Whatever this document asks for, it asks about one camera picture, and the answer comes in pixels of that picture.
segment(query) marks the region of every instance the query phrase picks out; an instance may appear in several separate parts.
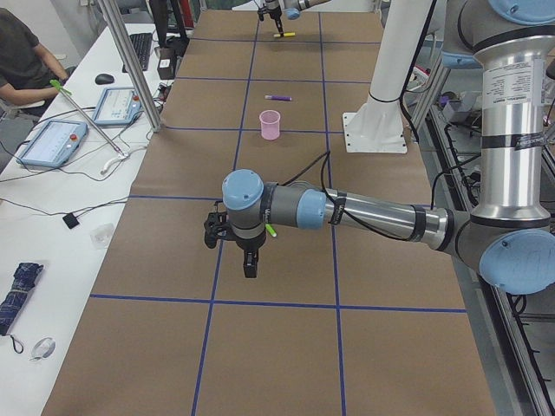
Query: pink cup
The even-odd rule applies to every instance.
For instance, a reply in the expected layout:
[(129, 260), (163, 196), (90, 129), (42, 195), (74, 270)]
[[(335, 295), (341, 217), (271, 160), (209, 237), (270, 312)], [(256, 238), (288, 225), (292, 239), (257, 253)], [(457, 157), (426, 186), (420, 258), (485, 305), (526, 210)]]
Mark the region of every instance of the pink cup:
[(279, 137), (279, 119), (281, 115), (276, 110), (265, 110), (260, 113), (260, 131), (266, 140), (275, 140)]

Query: marker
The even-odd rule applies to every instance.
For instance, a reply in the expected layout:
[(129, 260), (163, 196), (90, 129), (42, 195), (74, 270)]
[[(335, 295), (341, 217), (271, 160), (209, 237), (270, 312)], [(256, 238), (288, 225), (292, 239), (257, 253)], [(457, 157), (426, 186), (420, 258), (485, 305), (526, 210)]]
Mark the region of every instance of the marker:
[(293, 101), (291, 97), (287, 97), (285, 95), (265, 95), (264, 98), (266, 100), (274, 100), (274, 101)]
[(273, 227), (269, 224), (266, 224), (266, 230), (270, 233), (270, 235), (272, 237), (277, 237), (278, 234), (276, 233), (276, 231), (273, 229)]
[(278, 37), (293, 37), (295, 35), (295, 32), (285, 32), (283, 34), (280, 33), (274, 33), (274, 37), (278, 38)]

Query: umbrella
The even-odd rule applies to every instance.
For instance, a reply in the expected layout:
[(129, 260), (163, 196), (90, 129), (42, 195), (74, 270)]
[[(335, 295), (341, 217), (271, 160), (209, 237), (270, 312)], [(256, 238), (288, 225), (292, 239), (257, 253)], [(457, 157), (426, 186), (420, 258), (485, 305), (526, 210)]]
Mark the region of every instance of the umbrella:
[[(19, 263), (19, 267), (14, 273), (14, 282), (11, 285), (11, 290), (6, 296), (6, 299), (0, 304), (0, 335), (7, 335), (8, 329), (12, 322), (16, 319), (19, 309), (25, 303), (27, 295), (35, 287), (35, 280), (39, 273), (42, 271), (43, 266), (37, 263)], [(14, 349), (16, 349), (16, 341), (12, 336), (14, 342)]]

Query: computer mouse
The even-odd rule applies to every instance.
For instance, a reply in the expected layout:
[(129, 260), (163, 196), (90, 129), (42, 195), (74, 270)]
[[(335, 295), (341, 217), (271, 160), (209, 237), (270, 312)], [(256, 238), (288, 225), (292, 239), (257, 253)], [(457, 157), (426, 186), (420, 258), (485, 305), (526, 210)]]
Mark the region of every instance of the computer mouse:
[(114, 82), (114, 77), (110, 74), (98, 74), (95, 78), (96, 85), (111, 84)]

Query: purple marker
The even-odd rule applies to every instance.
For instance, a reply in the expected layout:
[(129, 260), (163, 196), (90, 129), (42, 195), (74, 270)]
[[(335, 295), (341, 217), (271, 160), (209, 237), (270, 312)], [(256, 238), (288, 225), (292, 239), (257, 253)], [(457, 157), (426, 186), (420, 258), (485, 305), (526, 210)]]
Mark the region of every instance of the purple marker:
[(293, 101), (291, 97), (286, 97), (284, 95), (265, 95), (264, 98), (266, 100), (274, 100), (274, 101)]

